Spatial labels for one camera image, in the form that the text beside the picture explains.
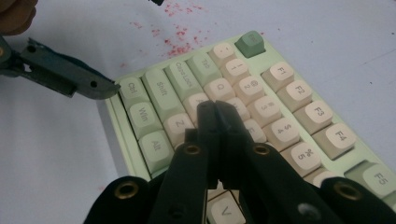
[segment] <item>keyboard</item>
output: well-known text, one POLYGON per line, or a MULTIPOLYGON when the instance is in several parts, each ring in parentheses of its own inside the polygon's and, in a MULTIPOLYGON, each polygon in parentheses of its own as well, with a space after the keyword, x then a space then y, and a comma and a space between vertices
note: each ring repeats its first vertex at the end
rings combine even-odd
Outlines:
MULTIPOLYGON (((307 182, 353 179, 396 211, 396 175, 297 70, 255 31, 119 77, 106 109, 129 175, 165 171, 203 101, 234 105, 256 142, 276 148, 307 182)), ((238 192, 208 192, 209 223, 245 223, 238 192)))

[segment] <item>white surface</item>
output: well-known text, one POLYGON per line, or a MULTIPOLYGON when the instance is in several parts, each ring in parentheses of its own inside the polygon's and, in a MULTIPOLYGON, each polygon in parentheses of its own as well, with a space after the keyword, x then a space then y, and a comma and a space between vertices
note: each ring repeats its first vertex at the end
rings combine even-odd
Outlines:
MULTIPOLYGON (((249 30, 396 171, 393 0, 46 0, 7 41, 21 50, 30 36, 114 78, 249 30)), ((0 77, 1 224, 81 223, 115 178, 95 101, 0 77)))

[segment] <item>green keycap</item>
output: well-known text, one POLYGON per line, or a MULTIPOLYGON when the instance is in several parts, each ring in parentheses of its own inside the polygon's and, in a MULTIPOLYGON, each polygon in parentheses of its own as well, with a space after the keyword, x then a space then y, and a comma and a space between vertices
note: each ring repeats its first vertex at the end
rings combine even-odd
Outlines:
POLYGON ((168 166, 174 155, 173 148, 163 130, 145 135, 139 140, 139 146, 151 173, 168 166))
POLYGON ((125 108, 140 102, 149 102, 142 81, 138 77, 127 77, 120 82, 120 95, 125 108))
POLYGON ((250 31, 242 35, 235 45, 246 58, 265 52, 264 40, 257 31, 250 31))
POLYGON ((151 103, 142 102, 132 105, 128 115, 137 139, 163 128, 151 103))
POLYGON ((169 66, 165 68, 165 73, 168 75, 180 101, 183 101, 195 93, 203 91, 185 62, 169 64, 169 66))
POLYGON ((221 72, 207 53, 199 52, 187 60, 201 86, 221 77, 221 72))
POLYGON ((184 112, 184 107, 163 70, 148 70, 142 80, 161 122, 184 112))

